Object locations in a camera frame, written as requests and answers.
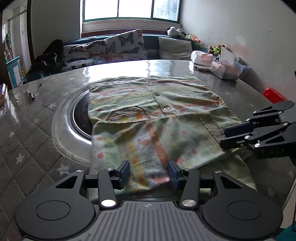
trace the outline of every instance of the tissue box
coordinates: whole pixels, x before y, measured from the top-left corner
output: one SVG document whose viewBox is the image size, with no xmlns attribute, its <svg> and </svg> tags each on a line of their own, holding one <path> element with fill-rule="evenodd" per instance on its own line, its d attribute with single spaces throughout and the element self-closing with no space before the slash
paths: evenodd
<svg viewBox="0 0 296 241">
<path fill-rule="evenodd" d="M 211 66 L 213 57 L 214 56 L 212 54 L 204 53 L 198 50 L 191 53 L 191 61 L 195 64 L 204 66 Z"/>
<path fill-rule="evenodd" d="M 217 62 L 212 62 L 211 72 L 219 77 L 220 79 L 225 80 L 238 80 L 240 71 L 231 64 L 219 64 Z"/>
</svg>

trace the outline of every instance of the stuffed toy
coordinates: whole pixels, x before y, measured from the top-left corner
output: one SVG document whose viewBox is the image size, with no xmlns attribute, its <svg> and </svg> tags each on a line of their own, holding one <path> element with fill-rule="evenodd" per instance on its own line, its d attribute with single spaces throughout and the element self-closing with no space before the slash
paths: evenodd
<svg viewBox="0 0 296 241">
<path fill-rule="evenodd" d="M 212 47 L 211 45 L 209 46 L 209 50 L 208 50 L 208 53 L 211 53 L 213 54 L 214 56 L 218 56 L 219 54 L 221 54 L 221 49 L 222 49 L 222 46 L 224 48 L 228 48 L 227 46 L 225 45 L 221 45 L 221 44 L 218 44 L 217 46 L 215 47 Z"/>
<path fill-rule="evenodd" d="M 176 38 L 185 38 L 185 33 L 182 32 L 181 29 L 175 29 L 175 27 L 169 27 L 168 29 L 168 36 L 176 37 Z"/>
<path fill-rule="evenodd" d="M 186 34 L 184 32 L 182 32 L 182 30 L 180 28 L 178 28 L 177 31 L 178 31 L 178 36 L 184 39 Z"/>
<path fill-rule="evenodd" d="M 201 41 L 198 39 L 198 37 L 196 37 L 194 34 L 188 34 L 188 35 L 185 36 L 185 38 L 192 40 L 196 44 L 201 43 Z"/>
</svg>

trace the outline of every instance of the butterfly pillow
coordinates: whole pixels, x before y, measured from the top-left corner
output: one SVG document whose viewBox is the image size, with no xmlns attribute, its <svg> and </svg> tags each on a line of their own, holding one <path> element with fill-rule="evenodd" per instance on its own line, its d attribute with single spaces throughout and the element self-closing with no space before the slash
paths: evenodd
<svg viewBox="0 0 296 241">
<path fill-rule="evenodd" d="M 107 38 L 105 44 L 108 63 L 147 59 L 141 29 Z"/>
<path fill-rule="evenodd" d="M 64 59 L 88 57 L 89 53 L 85 51 L 85 45 L 66 45 L 64 46 Z"/>
<path fill-rule="evenodd" d="M 62 62 L 62 72 L 106 63 L 106 60 L 102 57 L 76 57 Z"/>
<path fill-rule="evenodd" d="M 84 45 L 84 51 L 89 53 L 89 58 L 105 57 L 105 41 L 97 40 Z"/>
</svg>

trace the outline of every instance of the red box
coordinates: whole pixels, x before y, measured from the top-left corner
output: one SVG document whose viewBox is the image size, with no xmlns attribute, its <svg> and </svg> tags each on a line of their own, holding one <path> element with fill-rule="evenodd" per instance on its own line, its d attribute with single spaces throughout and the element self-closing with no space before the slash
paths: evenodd
<svg viewBox="0 0 296 241">
<path fill-rule="evenodd" d="M 263 92 L 263 96 L 265 98 L 267 98 L 273 104 L 283 101 L 283 100 L 287 100 L 286 97 L 284 97 L 281 93 L 279 93 L 277 90 L 275 90 L 273 88 L 267 88 Z"/>
</svg>

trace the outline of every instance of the metal screw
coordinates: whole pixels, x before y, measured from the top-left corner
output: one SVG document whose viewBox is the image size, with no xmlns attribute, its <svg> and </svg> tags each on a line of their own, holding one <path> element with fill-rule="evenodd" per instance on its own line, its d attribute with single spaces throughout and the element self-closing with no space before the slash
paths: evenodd
<svg viewBox="0 0 296 241">
<path fill-rule="evenodd" d="M 112 199 L 106 199 L 101 202 L 101 205 L 104 207 L 113 207 L 115 206 L 116 202 Z"/>
<path fill-rule="evenodd" d="M 186 199 L 186 200 L 183 200 L 181 202 L 181 204 L 184 206 L 184 207 L 193 207 L 196 205 L 196 202 L 194 200 L 191 200 L 191 199 Z"/>
</svg>

